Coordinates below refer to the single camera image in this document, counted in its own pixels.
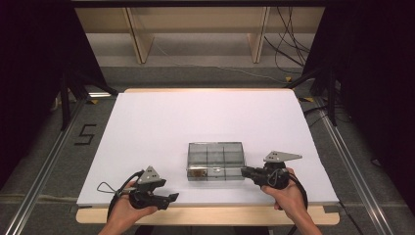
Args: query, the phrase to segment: floor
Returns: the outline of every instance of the floor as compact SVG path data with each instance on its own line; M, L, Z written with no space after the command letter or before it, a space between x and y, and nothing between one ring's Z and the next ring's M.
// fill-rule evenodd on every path
M269 41L278 45L278 34L266 35ZM102 67L107 83L122 91L128 87L282 87L289 79L300 76L301 67L280 54L275 57L271 46L264 44L259 64L253 64L245 34L158 34L150 57L145 65L136 63L135 54L127 34L89 34L97 60ZM296 35L305 47L310 47L312 34ZM282 44L280 49L298 60L296 50ZM296 87L299 98L310 98L308 89L312 79ZM325 96L312 97L301 102L306 111L324 103ZM102 224L79 224L75 220L76 198L82 187L105 125L111 114L115 98L97 98L97 102L76 104L77 111L63 146L57 153L56 161L40 188L40 196L24 222L22 234L97 234ZM382 168L371 162L373 155L364 138L354 127L352 119L342 109L336 108L338 126L327 120L324 112L315 111L306 116L310 132L325 166L333 187L345 206L339 204L341 221L335 226L321 226L325 234L414 234L415 217L400 198L393 184ZM8 183L0 191L0 231L6 231L8 224L18 211L24 195L36 179L45 161L54 149L54 143L61 138L62 114L51 108L51 114L30 153L22 159ZM93 135L89 145L79 136L84 129ZM379 227L373 209L367 206L364 196L357 190L353 173L346 167L340 147L335 144L333 133L339 132L346 143L347 155L357 165L363 183L369 189L386 224ZM134 234L130 229L125 234ZM273 234L286 234L290 226L270 228Z

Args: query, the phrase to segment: hand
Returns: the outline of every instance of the hand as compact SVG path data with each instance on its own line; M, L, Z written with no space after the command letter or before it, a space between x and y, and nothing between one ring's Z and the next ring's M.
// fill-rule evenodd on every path
M133 181L129 182L125 188L131 187ZM130 228L140 218L152 214L158 210L157 207L147 207L144 209L134 209L128 199L128 195L122 195L115 203L113 211L107 221L107 224L101 230L100 234L121 234Z
M288 171L294 174L291 168L288 168ZM293 180L290 179L288 186L282 190L266 185L262 186L261 190L275 199L274 209L284 210L287 217L296 224L301 234L321 234L308 214L300 189Z

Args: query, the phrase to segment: glass box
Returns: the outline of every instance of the glass box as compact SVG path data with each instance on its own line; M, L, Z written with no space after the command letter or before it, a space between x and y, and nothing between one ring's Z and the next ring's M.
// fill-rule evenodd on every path
M189 144L187 178L190 181L243 180L241 167L245 167L241 142Z

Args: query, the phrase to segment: wire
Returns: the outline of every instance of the wire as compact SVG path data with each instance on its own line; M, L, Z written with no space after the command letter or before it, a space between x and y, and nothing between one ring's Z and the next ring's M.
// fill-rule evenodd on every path
M325 106L321 106L321 107L317 107L317 108L312 108L312 109L306 110L306 111L304 111L304 112L302 112L302 113L303 113L303 114L304 114L304 116L306 117L308 114L310 114L310 113L312 113L312 112L314 112L314 111L317 111L317 110L324 110L324 109L327 109L327 105L325 105Z
M350 213L348 213L345 205L342 203L342 201L339 201L340 206L342 206L343 210L345 210L348 218L350 218L351 222L354 224L354 226L356 227L357 231L359 232L360 235L363 235L362 230L360 229L359 225L357 225L356 221L353 219L353 217L351 216Z
M0 194L0 202L20 202L24 199L25 194ZM38 202L59 202L59 203L75 203L77 198L56 197L41 194L37 197Z
M322 117L320 117L319 119L317 119L315 122L313 122L311 125L308 126L308 128L311 128L311 126L313 126L315 123L317 123L319 120L321 120L322 118L326 117L327 115L324 115Z
M283 56L287 57L288 59L290 59L291 61L293 61L294 63L296 63L297 65L304 67L304 65L302 65L300 62L294 60L291 56L289 56L288 54L282 52L280 49L276 48L274 45L272 45L271 42L269 42L268 38L266 38L266 36L263 37L265 39L266 42L268 42L268 44L276 51L279 52L280 54L283 54Z
M184 67L184 66L186 66L186 67L199 67L199 68L216 68L216 69L220 69L220 70L225 70L225 71L237 71L237 72L241 72L241 73L244 73L244 74L247 74L247 75L251 75L251 76L255 76L255 77L261 77L261 78L267 78L267 79L271 79L271 80L273 80L273 81L276 81L276 82L278 82L278 83L281 83L281 84L289 84L289 83L291 83L291 82L285 82L285 81L281 81L281 80L279 80L279 79L277 79L277 78L274 78L274 77L272 77L272 76L267 76L267 75L259 75L259 74L254 74L254 73L250 73L250 72L247 72L247 71L245 71L245 70L235 70L235 69L229 69L229 68L224 68L224 67L208 67L208 66L199 66L199 65L193 65L193 64L179 64L179 63L176 63L176 62L174 62L171 58L170 58L170 55L168 55L156 42L153 42L153 44L163 53L163 54L165 54L167 57L168 57L168 59L174 64L174 65L177 65L177 66L180 66L180 67Z
M284 41L284 42L286 42L288 45L290 45L290 46L292 46L292 47L296 48L296 50L297 50L297 54L298 54L299 59L300 59L300 62L301 62L301 64L303 65L303 64L305 63L305 57L302 55L301 51L304 51L304 52L309 52L309 49L308 49L308 48L306 48L305 46L303 46L301 43L299 43L299 42L296 40L295 36L294 36L294 26L293 26L293 19L292 19L292 16L293 16L293 7L289 7L289 20L288 20L288 22L287 22L287 23L286 23L286 21L284 20L284 18L283 18L282 14L281 14L281 11L280 11L280 8L279 8L279 7L277 7L277 11L278 11L279 17L280 17L281 21L283 22L283 25L284 25L284 28L285 28L284 34L283 34L282 36L281 36L281 34L280 34L280 33L278 33L278 35L281 37L281 41L280 41L280 43L279 43L279 45L278 45L278 48L279 48L279 46L281 45L282 41ZM285 40L285 35L287 35L287 33L288 33L288 34L289 34L289 36L291 37L291 39L292 39L292 41L293 41L294 45L291 45L290 43L288 43L288 42Z
M101 185L103 185L103 184L107 185L113 191L104 191L104 190L101 190L100 188L101 188ZM112 194L116 192L116 190L113 187L111 187L111 185L108 184L107 182L101 182L100 185L98 185L98 187L97 187L97 191L98 192L101 192L101 193L112 193Z

